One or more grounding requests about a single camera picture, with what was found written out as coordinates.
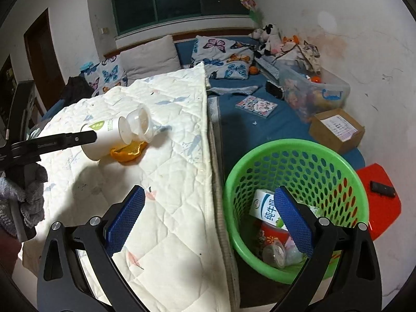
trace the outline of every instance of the butterfly pillow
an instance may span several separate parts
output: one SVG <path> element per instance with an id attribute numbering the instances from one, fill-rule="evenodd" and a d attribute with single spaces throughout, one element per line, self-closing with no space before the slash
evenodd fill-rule
<path id="1" fill-rule="evenodd" d="M 253 61 L 254 46 L 225 38 L 197 36 L 192 50 L 192 64 L 205 64 L 210 79 L 246 80 Z"/>
<path id="2" fill-rule="evenodd" d="M 127 86 L 127 76 L 121 66 L 119 55 L 100 62 L 97 71 L 99 72 L 99 85 L 93 96 L 105 94 L 115 86 Z"/>
<path id="3" fill-rule="evenodd" d="M 100 84 L 100 72 L 97 71 L 99 64 L 94 65 L 92 62 L 84 64 L 81 68 L 81 74 L 84 74 L 85 80 L 94 89 L 92 96 L 98 95 Z"/>

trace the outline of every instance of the wooden door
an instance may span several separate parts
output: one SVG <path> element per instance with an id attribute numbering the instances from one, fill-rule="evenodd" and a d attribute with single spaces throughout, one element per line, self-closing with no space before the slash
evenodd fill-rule
<path id="1" fill-rule="evenodd" d="M 49 110 L 59 101 L 65 82 L 53 48 L 48 10 L 24 33 L 24 43 L 36 88 Z"/>

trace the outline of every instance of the red stool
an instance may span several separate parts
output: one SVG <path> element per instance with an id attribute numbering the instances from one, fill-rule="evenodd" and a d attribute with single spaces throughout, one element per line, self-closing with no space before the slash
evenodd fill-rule
<path id="1" fill-rule="evenodd" d="M 401 214 L 401 202 L 396 192 L 396 197 L 391 198 L 380 195 L 370 190 L 370 181 L 393 186 L 387 173 L 378 164 L 372 164 L 357 171 L 364 189 L 367 193 L 370 220 L 370 235 L 377 239 Z"/>

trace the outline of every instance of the gray cloth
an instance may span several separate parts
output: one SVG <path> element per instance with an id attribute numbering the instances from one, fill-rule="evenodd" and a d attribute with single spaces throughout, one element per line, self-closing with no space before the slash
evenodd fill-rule
<path id="1" fill-rule="evenodd" d="M 10 200 L 21 202 L 20 212 L 24 223 L 29 228 L 36 226 L 44 219 L 43 183 L 46 181 L 46 169 L 38 164 L 35 169 L 35 180 L 25 190 L 6 177 L 0 178 L 0 225 L 8 233 L 13 236 L 17 235 L 10 211 Z"/>
<path id="2" fill-rule="evenodd" d="M 243 95 L 251 95 L 253 92 L 257 91 L 259 89 L 258 86 L 250 86 L 250 87 L 240 87 L 240 88 L 219 88 L 219 87 L 213 87 L 210 89 L 207 89 L 208 95 L 210 93 L 215 93 L 217 95 L 225 95 L 225 94 L 243 94 Z"/>

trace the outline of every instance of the white wall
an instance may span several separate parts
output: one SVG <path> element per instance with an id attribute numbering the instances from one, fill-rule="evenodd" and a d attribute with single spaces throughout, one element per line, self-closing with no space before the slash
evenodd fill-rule
<path id="1" fill-rule="evenodd" d="M 83 63 L 99 60 L 87 0 L 17 0 L 0 28 L 0 64 L 10 55 L 17 81 L 33 79 L 23 35 L 47 8 L 64 82 L 77 76 Z"/>
<path id="2" fill-rule="evenodd" d="M 140 29 L 129 35 L 121 35 L 116 39 L 117 48 L 145 41 L 151 38 L 162 37 L 188 31 L 216 28 L 254 28 L 255 24 L 248 16 L 203 16 L 188 21 L 176 20 L 163 25 L 155 25 Z"/>
<path id="3" fill-rule="evenodd" d="M 111 0 L 88 0 L 89 19 L 94 35 L 98 56 L 104 60 L 104 54 L 116 49 L 116 24 Z M 101 34 L 101 28 L 108 28 L 108 34 Z"/>
<path id="4" fill-rule="evenodd" d="M 384 304 L 416 263 L 416 22 L 402 0 L 256 0 L 265 22 L 318 46 L 322 65 L 352 88 L 346 110 L 366 127 L 366 163 L 379 163 L 402 202 L 375 246 Z"/>

